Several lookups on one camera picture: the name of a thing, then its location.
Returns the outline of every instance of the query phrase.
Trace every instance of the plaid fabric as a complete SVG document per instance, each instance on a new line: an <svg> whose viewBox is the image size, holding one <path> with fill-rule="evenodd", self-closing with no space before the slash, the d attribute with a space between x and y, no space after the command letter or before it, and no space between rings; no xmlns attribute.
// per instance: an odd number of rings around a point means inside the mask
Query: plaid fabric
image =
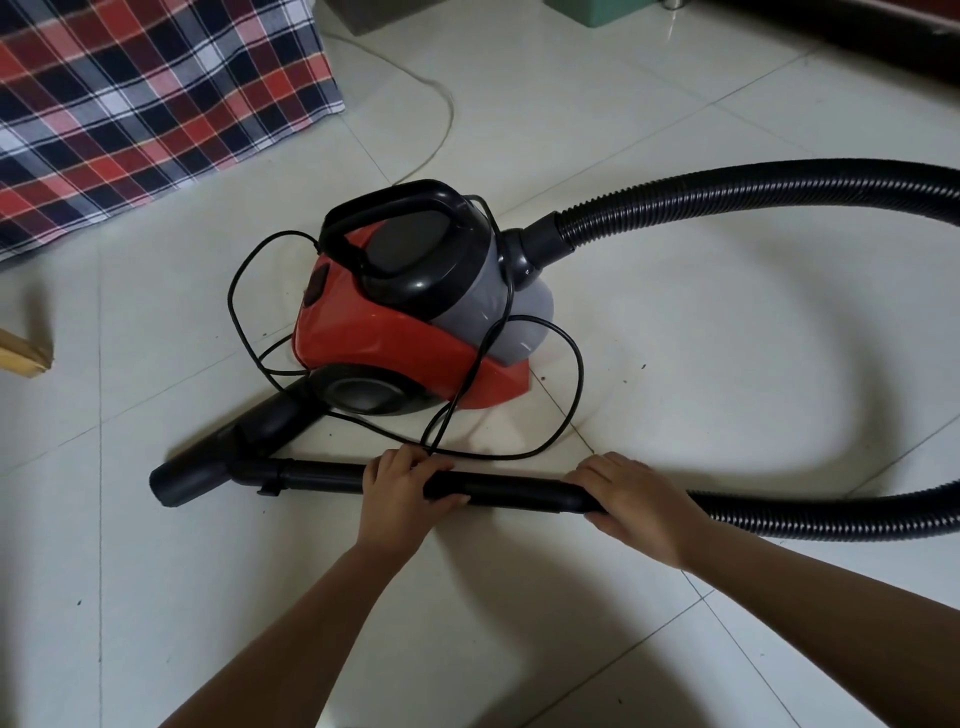
<svg viewBox="0 0 960 728"><path fill-rule="evenodd" d="M305 0L0 0L0 260L344 107Z"/></svg>

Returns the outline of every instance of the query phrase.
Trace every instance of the vacuum cleaner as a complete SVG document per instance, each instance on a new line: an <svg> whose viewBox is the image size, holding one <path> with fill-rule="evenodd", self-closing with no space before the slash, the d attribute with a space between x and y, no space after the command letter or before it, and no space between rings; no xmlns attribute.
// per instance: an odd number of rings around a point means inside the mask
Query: vacuum cleaner
<svg viewBox="0 0 960 728"><path fill-rule="evenodd" d="M287 489L360 494L363 465L273 455L322 417L409 442L363 418L442 402L420 439L430 451L488 460L541 452L570 423L584 367L576 344L551 321L553 299L540 272L608 235L776 206L878 207L960 225L960 171L880 159L749 164L648 182L505 231L481 198L442 182L407 182L359 197L332 209L318 238L279 232L244 261L229 290L230 315L277 392L158 467L150 487L165 506L184 505L228 480L264 496ZM286 339L256 354L232 296L253 257L287 234L309 239L318 259L288 337L302 370L278 371L263 360ZM511 455L441 448L458 408L492 407L527 391L528 357L551 330L578 363L576 395L554 435ZM300 378L284 387L280 375ZM546 478L446 472L424 488L427 498L451 493L467 494L478 506L602 511L581 488ZM960 480L906 495L840 500L690 494L712 518L775 538L880 541L960 530Z"/></svg>

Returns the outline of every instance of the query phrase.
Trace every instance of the person's left hand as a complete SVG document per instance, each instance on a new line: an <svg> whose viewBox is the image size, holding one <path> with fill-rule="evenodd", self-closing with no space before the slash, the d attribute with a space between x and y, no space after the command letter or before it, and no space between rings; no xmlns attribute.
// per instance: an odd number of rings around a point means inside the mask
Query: person's left hand
<svg viewBox="0 0 960 728"><path fill-rule="evenodd" d="M374 458L363 473L363 505L357 547L388 559L399 569L417 553L437 522L469 496L453 495L429 501L423 485L437 471L453 468L453 461L428 456L404 445Z"/></svg>

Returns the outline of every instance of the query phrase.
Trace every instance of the black power cord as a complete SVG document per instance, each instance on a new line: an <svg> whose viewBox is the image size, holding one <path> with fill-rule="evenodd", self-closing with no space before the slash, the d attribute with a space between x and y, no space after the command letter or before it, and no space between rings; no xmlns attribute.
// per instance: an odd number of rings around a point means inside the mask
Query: black power cord
<svg viewBox="0 0 960 728"><path fill-rule="evenodd" d="M466 198L468 200L478 203L483 208L484 214L487 216L487 219L490 221L491 227L493 229L493 239L496 245L496 249L497 249L498 257L500 261L500 273L503 276L504 283L507 287L507 298L503 306L503 315L496 322L494 322L490 326L490 328L487 329L487 332L484 334L484 337L481 340L480 345L477 347L476 356L473 358L473 361L470 364L470 367L467 370L467 373L464 375L464 379L460 383L460 387L458 388L457 393L454 395L453 399L450 402L448 402L443 407L441 407L437 411L437 413L433 416L433 418L430 420L430 423L427 425L426 429L423 431L423 434L420 436L419 441L411 440L409 438L403 437L402 435L398 435L394 432L391 432L390 430L384 429L383 427L374 425L373 423L368 422L367 420L364 420L360 417L344 414L342 412L335 412L331 410L326 413L326 416L333 417L337 420L343 420L344 422L354 423L355 425L360 425L361 427L364 427L370 430L371 432L375 432L378 435L382 435L383 437L390 438L391 440L394 440L399 443L404 443L407 445L420 445L422 447L425 447L427 451L430 452L431 454L436 452L442 455L451 455L454 457L463 457L463 458L469 458L473 460L523 460L528 457L533 457L534 455L539 455L541 452L543 452L544 450L549 448L551 445L553 445L555 442L557 442L557 440L560 439L561 435L564 434L564 431L566 430L567 426L573 420L573 416L574 414L576 414L577 407L580 404L580 397L584 391L584 378L585 378L584 358L583 358L583 355L580 353L580 349L577 347L577 344L573 340L573 338L568 333L566 333L566 331L564 331L562 328L554 324L552 321L547 321L546 319L542 319L539 316L530 316L527 314L512 313L513 305L514 305L515 289L514 289L513 276L510 274L510 271L512 270L512 266L511 266L512 261L510 260L509 249L503 242L502 235L500 233L500 228L497 226L496 221L493 219L493 215L486 201L477 195L467 195ZM251 346L250 341L247 338L247 335L240 324L240 320L237 317L236 309L233 304L233 297L236 293L237 284L240 282L240 279L243 276L244 271L247 270L247 268L250 266L253 259L256 258L264 248L270 245L270 243L274 242L275 240L285 235L296 235L298 237L306 238L311 243L313 243L314 248L319 249L319 242L316 240L316 238L302 231L275 232L274 234L269 235L268 237L260 241L260 243L258 243L256 247L253 248L252 251L250 251L250 254L247 255L246 258L244 258L244 261L240 264L240 267L237 268L236 273L233 275L233 280L230 282L230 287L227 292L227 311L229 312L230 320L233 322L233 327L236 329L237 336L240 337L240 342L243 344L243 347L246 350L247 354L250 356L251 360L256 365L256 368L260 370L260 373L267 379L267 381L271 383L271 385L278 392L282 392L290 397L293 397L294 395L292 395L282 384L280 384L276 380L276 377L277 376L309 376L310 370L307 369L305 365L304 365L304 368L301 370L278 370L278 369L270 369L269 367L266 366L266 364L264 364L264 360L267 358L267 356L269 356L271 353L276 351L279 347L281 347L286 342L290 341L290 339L293 338L293 334L287 334L286 336L281 338L279 341L274 342L270 347L267 348L266 351L264 351L261 354L257 354L253 350L253 347ZM441 448L440 442L442 441L446 433L446 429L450 424L450 419L453 417L453 413L457 409L457 405L460 403L461 399L467 394L470 387L473 385L474 380L477 378L477 375L480 372L480 366L483 363L484 357L490 351L492 346L496 343L500 334L503 333L503 329L507 326L507 324L509 324L512 321L526 321L526 322L539 324L540 326L549 328L550 330L560 335L564 339L564 341L567 343L567 345L570 347L570 349L573 351L573 355L577 360L577 388L573 395L573 401L570 403L570 408L567 410L564 416L564 420L561 422L557 430L552 435L550 435L550 437L548 437L541 445L537 446L532 450L527 450L526 452L518 452L515 454L501 455L501 454L486 454L482 452L468 452L463 450ZM437 431L437 434L434 437L433 442L429 446L427 446L426 443L430 438L430 434L431 432L433 432L433 430L437 427L438 424L440 424L440 429Z"/></svg>

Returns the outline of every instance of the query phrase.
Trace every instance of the person's left arm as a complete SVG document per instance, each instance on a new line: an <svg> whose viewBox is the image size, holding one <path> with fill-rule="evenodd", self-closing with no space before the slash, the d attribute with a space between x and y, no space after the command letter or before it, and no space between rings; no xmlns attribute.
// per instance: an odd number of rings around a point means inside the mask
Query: person's left arm
<svg viewBox="0 0 960 728"><path fill-rule="evenodd" d="M467 502L423 498L452 462L404 446L364 471L357 543L161 728L313 728L373 604L430 529Z"/></svg>

